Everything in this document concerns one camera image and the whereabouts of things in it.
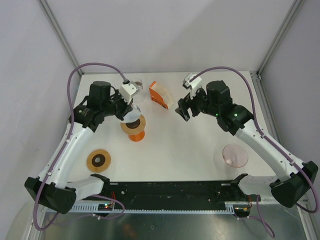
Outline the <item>white paper coffee filter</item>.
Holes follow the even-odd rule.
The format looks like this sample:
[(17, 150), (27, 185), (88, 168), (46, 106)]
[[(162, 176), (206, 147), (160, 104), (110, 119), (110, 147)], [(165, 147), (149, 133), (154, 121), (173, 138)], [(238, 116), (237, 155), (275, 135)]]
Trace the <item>white paper coffee filter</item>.
[(130, 112), (128, 112), (124, 118), (123, 118), (123, 123), (127, 124), (127, 123), (133, 123), (135, 121), (137, 121), (141, 116), (141, 113), (138, 112), (133, 112), (133, 110), (131, 110)]

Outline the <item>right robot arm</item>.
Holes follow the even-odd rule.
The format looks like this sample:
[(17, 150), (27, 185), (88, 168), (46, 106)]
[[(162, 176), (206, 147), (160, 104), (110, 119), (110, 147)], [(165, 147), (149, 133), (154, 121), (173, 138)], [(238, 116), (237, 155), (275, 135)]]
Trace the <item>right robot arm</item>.
[(220, 128), (236, 136), (251, 147), (273, 170), (274, 176), (242, 174), (230, 188), (231, 196), (242, 201), (248, 195), (265, 195), (275, 198), (281, 205), (291, 208), (311, 188), (318, 166), (304, 163), (292, 156), (269, 134), (259, 133), (253, 114), (244, 106), (233, 103), (229, 87), (222, 81), (211, 81), (202, 88), (201, 79), (184, 80), (189, 93), (178, 101), (175, 110), (185, 121), (199, 113), (213, 116)]

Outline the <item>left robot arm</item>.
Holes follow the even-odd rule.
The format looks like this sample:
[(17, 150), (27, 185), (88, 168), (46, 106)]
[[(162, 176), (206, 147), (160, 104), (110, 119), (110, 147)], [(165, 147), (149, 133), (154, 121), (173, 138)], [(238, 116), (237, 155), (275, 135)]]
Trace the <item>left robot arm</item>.
[(140, 109), (133, 105), (133, 97), (140, 88), (129, 81), (115, 89), (109, 82), (94, 81), (80, 104), (73, 109), (65, 136), (49, 163), (36, 177), (24, 183), (34, 201), (60, 214), (68, 213), (75, 202), (95, 195), (100, 200), (110, 196), (110, 180), (99, 174), (69, 182), (69, 175), (82, 148), (106, 117), (115, 116), (122, 123), (136, 121)]

